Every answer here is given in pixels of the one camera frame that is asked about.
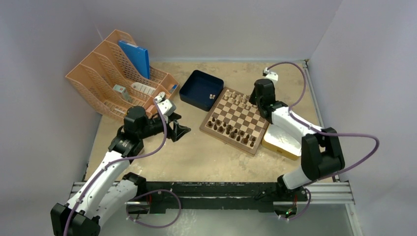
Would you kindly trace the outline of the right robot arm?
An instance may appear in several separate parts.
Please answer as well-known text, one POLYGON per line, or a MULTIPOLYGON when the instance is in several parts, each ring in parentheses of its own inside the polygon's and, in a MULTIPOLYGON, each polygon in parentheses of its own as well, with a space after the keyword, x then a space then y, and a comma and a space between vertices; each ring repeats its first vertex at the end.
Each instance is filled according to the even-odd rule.
POLYGON ((262 118, 285 130, 301 145, 300 166, 277 179, 276 193, 280 199, 288 200, 301 186, 345 168, 337 132, 307 124, 290 112, 287 104, 275 99, 275 87, 270 79, 255 81, 249 102, 257 106, 262 118))

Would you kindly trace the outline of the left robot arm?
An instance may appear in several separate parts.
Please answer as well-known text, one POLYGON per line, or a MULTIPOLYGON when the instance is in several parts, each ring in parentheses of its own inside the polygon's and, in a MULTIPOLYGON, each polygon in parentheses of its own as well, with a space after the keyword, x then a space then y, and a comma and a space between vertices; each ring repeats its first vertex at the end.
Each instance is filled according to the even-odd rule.
POLYGON ((151 156, 164 146, 167 139, 178 141, 190 128, 178 123, 181 115, 175 106, 156 106, 152 118, 142 106, 127 110, 117 135, 113 138, 102 163, 83 187, 65 204, 55 204, 51 221, 56 236, 97 236, 110 216, 129 200, 141 201, 158 193, 149 191, 145 178, 128 173, 114 190, 116 178, 135 159, 151 156))

